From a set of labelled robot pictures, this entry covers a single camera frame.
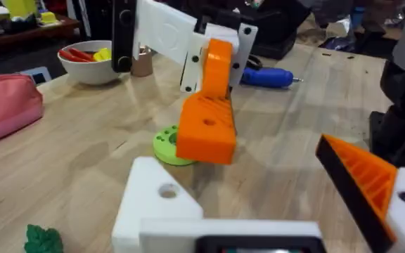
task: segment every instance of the green leaf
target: green leaf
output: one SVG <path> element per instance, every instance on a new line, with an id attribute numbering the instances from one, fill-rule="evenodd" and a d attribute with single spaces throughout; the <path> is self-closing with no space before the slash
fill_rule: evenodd
<path id="1" fill-rule="evenodd" d="M 63 253 L 63 243 L 54 228 L 44 230 L 40 226 L 27 225 L 26 253 Z"/>

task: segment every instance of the small cup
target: small cup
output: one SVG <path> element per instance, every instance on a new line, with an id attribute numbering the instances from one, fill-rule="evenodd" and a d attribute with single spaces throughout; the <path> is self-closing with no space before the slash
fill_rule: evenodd
<path id="1" fill-rule="evenodd" d="M 139 59 L 132 61 L 131 75 L 135 77 L 147 77 L 153 73 L 153 52 L 148 47 L 141 47 Z"/>

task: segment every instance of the green 3d printed disc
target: green 3d printed disc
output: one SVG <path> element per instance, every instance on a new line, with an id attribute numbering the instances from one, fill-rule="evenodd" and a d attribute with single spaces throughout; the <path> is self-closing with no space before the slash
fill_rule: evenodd
<path id="1" fill-rule="evenodd" d="M 176 139 L 177 139 L 177 126 L 170 126 L 158 132 L 153 139 L 153 148 L 155 156 L 171 165 L 189 165 L 194 163 L 192 160 L 185 160 L 176 157 Z"/>

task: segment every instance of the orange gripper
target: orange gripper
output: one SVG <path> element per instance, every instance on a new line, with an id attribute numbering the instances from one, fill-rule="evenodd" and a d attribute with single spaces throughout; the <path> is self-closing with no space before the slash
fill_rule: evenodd
<path id="1" fill-rule="evenodd" d="M 219 164 L 232 163 L 236 130 L 231 101 L 226 98 L 232 45 L 211 39 L 201 91 L 184 102 L 176 141 L 176 156 Z"/>
<path id="2" fill-rule="evenodd" d="M 355 147 L 338 138 L 323 134 L 317 148 L 317 157 L 323 163 L 326 171 L 330 174 L 334 184 L 337 186 L 339 193 L 343 196 L 350 209 L 371 208 L 379 219 L 382 227 L 387 232 L 389 238 L 395 241 L 395 234 L 386 222 L 387 211 L 393 194 L 393 185 L 397 176 L 397 168 L 392 164 L 382 160 L 361 148 Z M 338 164 L 333 156 L 329 153 L 334 152 L 340 160 Z M 338 184 L 343 187 L 347 186 L 348 181 L 341 178 L 341 170 L 345 170 L 354 184 L 359 188 L 360 193 L 366 199 L 369 207 L 355 207 L 354 200 L 345 199 L 345 196 L 353 196 L 351 189 L 339 189 Z M 361 217 L 354 217 L 356 222 L 361 226 L 358 220 Z"/>

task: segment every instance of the yellow food piece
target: yellow food piece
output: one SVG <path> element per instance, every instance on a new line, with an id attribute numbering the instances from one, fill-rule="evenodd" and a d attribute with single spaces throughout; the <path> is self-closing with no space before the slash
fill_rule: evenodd
<path id="1" fill-rule="evenodd" d="M 44 24 L 51 24 L 57 22 L 56 15 L 48 11 L 41 14 L 41 22 Z"/>
<path id="2" fill-rule="evenodd" d="M 93 54 L 95 61 L 103 61 L 112 59 L 112 51 L 108 48 L 101 48 L 98 52 Z"/>

